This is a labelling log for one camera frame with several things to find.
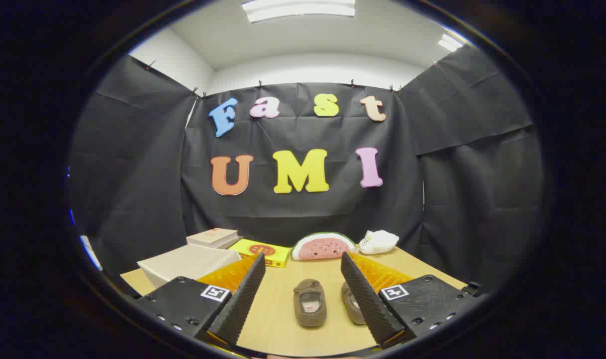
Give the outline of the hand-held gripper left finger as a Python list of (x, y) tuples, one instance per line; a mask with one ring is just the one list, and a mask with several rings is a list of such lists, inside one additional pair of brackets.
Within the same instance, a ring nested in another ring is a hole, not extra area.
[(263, 253), (200, 280), (179, 276), (136, 301), (162, 325), (191, 339), (234, 346), (265, 274)]

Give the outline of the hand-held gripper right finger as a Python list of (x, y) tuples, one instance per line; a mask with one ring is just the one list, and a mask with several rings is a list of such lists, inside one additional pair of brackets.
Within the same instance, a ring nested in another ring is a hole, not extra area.
[(387, 349), (439, 329), (467, 311), (480, 284), (456, 288), (434, 274), (410, 277), (344, 252), (341, 272), (376, 344)]

